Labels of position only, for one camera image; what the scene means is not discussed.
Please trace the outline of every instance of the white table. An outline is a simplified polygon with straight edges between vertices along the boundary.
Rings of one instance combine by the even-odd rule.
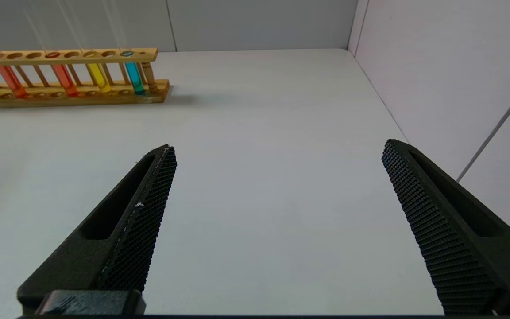
[[[403,136],[339,49],[162,53],[163,105],[0,110],[0,318],[144,153],[178,169],[147,313],[441,314],[381,164]]]

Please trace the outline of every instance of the wooden test tube rack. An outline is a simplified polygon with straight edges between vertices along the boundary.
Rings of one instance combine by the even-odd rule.
[[[56,50],[48,51],[1,51],[0,66],[12,66],[22,80],[27,92],[26,98],[16,98],[5,82],[0,82],[0,108],[13,107],[49,107],[71,105],[113,105],[138,103],[163,103],[170,83],[168,79],[155,79],[151,62],[156,60],[156,48],[130,49],[131,56],[122,56],[119,49]],[[95,79],[80,81],[74,64],[98,64],[101,66],[105,78],[111,86],[111,91],[101,93]],[[107,63],[117,63],[121,69],[123,79],[112,79]],[[124,63],[136,63],[140,79],[145,90],[144,95],[136,95]],[[71,78],[75,82],[79,95],[69,97],[59,82],[50,82],[40,69],[40,65],[65,65],[68,67]],[[39,80],[28,78],[24,72],[26,67],[34,68]]]

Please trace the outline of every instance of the test tube with blue liquid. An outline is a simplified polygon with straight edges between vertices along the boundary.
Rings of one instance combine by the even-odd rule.
[[[130,57],[133,56],[133,51],[127,50],[121,52],[121,56]],[[143,87],[143,81],[141,81],[141,76],[139,74],[139,68],[137,63],[135,62],[127,62],[125,63],[125,69],[127,70],[127,74],[129,75],[129,80],[131,81],[131,85],[133,85],[133,90],[136,95],[145,95],[145,89]]]
[[[122,57],[131,57],[134,52],[127,48],[127,38],[125,36],[125,30],[123,27],[123,20],[119,9],[117,8],[116,0],[101,0],[105,14],[107,14],[109,20],[109,26],[113,32],[113,36],[116,39],[117,47],[119,48],[120,55]],[[143,87],[143,81],[139,74],[139,66],[135,62],[125,62],[125,69],[129,75],[129,81],[133,86],[133,91],[136,95],[145,95],[145,89]]]

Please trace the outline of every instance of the textured grip pad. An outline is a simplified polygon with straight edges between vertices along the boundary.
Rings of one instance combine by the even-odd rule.
[[[510,312],[510,228],[410,145],[382,162],[446,315]]]

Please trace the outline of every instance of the test tube with yellow liquid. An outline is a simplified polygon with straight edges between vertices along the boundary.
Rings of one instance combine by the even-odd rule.
[[[88,42],[87,39],[85,38],[84,30],[82,29],[82,26],[77,18],[77,14],[73,6],[67,1],[57,0],[57,3],[58,7],[60,8],[60,11],[62,12],[62,16],[66,20],[66,25],[70,29],[70,32],[72,33],[72,36],[76,41],[78,47],[80,48],[83,56],[85,57],[96,56],[98,54],[97,52],[92,51],[91,49],[85,49],[88,48]],[[107,80],[107,77],[105,76],[105,72],[102,66],[99,65],[98,63],[91,63],[86,64],[86,67],[88,69],[89,75],[92,78],[93,84],[99,87],[100,92],[110,93],[112,88]]]

